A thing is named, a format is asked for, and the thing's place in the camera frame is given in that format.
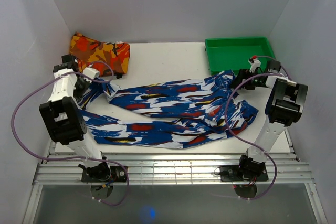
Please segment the blue white patterned trousers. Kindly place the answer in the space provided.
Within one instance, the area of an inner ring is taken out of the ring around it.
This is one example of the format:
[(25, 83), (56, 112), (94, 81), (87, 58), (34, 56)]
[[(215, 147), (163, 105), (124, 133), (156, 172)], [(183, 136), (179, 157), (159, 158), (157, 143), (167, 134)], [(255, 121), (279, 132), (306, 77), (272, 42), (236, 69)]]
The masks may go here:
[[(226, 139), (250, 126), (258, 110), (236, 101), (229, 85), (231, 70), (197, 80), (187, 79), (121, 89), (113, 83), (92, 83), (78, 103), (88, 131), (98, 144), (192, 148)], [(101, 95), (117, 106), (150, 118), (148, 122), (121, 121), (88, 112)]]

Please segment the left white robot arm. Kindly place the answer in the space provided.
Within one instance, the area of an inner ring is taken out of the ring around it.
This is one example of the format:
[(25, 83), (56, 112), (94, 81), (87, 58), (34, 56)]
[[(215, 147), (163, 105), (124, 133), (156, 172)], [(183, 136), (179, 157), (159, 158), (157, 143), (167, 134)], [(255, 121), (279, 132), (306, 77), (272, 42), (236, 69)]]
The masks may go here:
[(100, 182), (109, 181), (111, 168), (105, 162), (106, 157), (94, 147), (88, 138), (85, 120), (80, 112), (80, 102), (91, 85), (91, 80), (99, 76), (99, 71), (86, 68), (84, 74), (89, 78), (78, 76), (78, 61), (75, 56), (63, 55), (62, 63), (54, 66), (55, 83), (51, 96), (46, 103), (39, 106), (41, 117), (51, 140), (72, 149), (81, 157), (79, 165), (86, 174)]

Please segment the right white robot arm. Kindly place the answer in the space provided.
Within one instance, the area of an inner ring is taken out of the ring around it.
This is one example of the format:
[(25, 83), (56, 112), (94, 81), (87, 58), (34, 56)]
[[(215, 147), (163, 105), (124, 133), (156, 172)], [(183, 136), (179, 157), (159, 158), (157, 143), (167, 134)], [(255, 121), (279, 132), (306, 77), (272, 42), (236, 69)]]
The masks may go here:
[(253, 90), (255, 87), (270, 88), (271, 93), (265, 107), (266, 119), (254, 144), (233, 168), (236, 176), (245, 181), (255, 182), (257, 178), (266, 176), (267, 153), (272, 149), (278, 137), (291, 124), (302, 116), (308, 86), (290, 80), (283, 75), (281, 63), (269, 60), (265, 70), (259, 73), (261, 62), (258, 57), (249, 59), (250, 68), (240, 69), (230, 87)]

